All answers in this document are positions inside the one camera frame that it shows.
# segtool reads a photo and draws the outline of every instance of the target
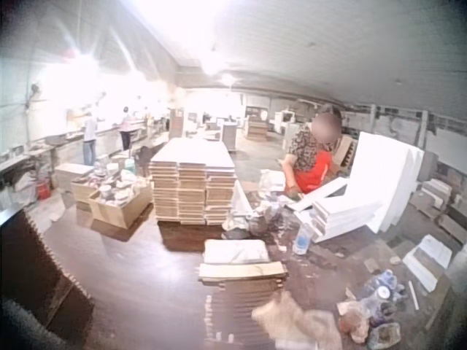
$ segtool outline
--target red bucket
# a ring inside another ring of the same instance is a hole
[[[50,188],[48,183],[41,182],[37,184],[37,197],[40,200],[47,199],[50,197]]]

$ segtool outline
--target red apron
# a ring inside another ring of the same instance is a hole
[[[332,154],[327,151],[318,151],[316,154],[316,163],[308,171],[294,170],[295,180],[302,193],[307,194],[316,190],[323,183],[324,176],[328,172],[332,163]],[[285,186],[285,192],[288,193],[288,187]]]

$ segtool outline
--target floral shirt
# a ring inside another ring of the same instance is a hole
[[[316,154],[319,150],[331,152],[333,145],[319,143],[314,138],[309,126],[303,125],[294,135],[287,152],[289,155],[297,157],[293,170],[311,170],[316,163]]]

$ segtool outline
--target white ceiling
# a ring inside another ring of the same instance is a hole
[[[178,17],[169,22],[171,14],[157,5],[167,1],[127,1],[181,66],[200,66],[214,42],[230,71],[290,80],[345,102],[467,119],[461,1],[222,0],[211,21],[173,0]],[[211,1],[191,0],[200,9]]]

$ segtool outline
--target jeans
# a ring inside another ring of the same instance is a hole
[[[123,150],[126,151],[130,148],[131,143],[131,131],[121,131]]]
[[[96,140],[84,141],[82,144],[82,152],[86,166],[94,166],[96,162]]]

